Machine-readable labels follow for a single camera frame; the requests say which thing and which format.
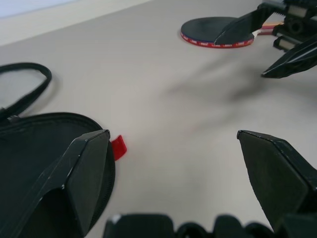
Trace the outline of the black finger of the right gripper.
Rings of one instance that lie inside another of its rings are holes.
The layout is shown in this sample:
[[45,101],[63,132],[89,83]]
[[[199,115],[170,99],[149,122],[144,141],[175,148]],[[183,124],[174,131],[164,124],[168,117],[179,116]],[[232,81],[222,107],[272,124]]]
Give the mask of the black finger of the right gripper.
[[276,11],[280,11],[277,3],[261,3],[258,8],[226,25],[216,36],[216,45],[233,44],[260,29],[264,22]]
[[262,73],[264,78],[284,78],[306,71],[317,65],[317,37],[286,52],[280,59]]

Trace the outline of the black rubber table tennis paddle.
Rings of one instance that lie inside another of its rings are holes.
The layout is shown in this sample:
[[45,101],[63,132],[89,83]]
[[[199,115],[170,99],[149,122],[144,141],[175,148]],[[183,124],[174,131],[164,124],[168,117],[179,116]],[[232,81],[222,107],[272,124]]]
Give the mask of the black rubber table tennis paddle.
[[180,35],[186,42],[199,47],[215,49],[241,48],[251,45],[258,35],[271,35],[275,26],[283,24],[283,22],[265,23],[261,29],[235,43],[215,44],[216,36],[234,19],[234,17],[203,17],[192,19],[181,26]]

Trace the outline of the black zippered paddle case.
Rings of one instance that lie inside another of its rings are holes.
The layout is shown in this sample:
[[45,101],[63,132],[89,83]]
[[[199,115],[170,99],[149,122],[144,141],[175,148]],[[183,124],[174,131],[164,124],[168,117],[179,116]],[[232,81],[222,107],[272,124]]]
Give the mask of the black zippered paddle case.
[[45,91],[51,71],[37,63],[0,66],[0,74],[35,70],[43,82],[0,109],[0,238],[84,238],[104,211],[122,136],[74,113],[21,117]]

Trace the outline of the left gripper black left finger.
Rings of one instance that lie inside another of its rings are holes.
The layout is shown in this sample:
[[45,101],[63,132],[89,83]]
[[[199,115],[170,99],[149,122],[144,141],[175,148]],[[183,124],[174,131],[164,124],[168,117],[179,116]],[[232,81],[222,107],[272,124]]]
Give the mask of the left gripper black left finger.
[[0,132],[0,238],[82,238],[103,183],[109,131],[71,139]]

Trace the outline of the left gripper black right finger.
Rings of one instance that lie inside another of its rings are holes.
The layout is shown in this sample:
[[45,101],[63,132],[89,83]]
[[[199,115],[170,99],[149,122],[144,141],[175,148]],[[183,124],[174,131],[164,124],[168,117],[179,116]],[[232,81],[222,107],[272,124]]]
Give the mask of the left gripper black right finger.
[[275,233],[317,233],[317,169],[286,140],[237,133],[249,181]]

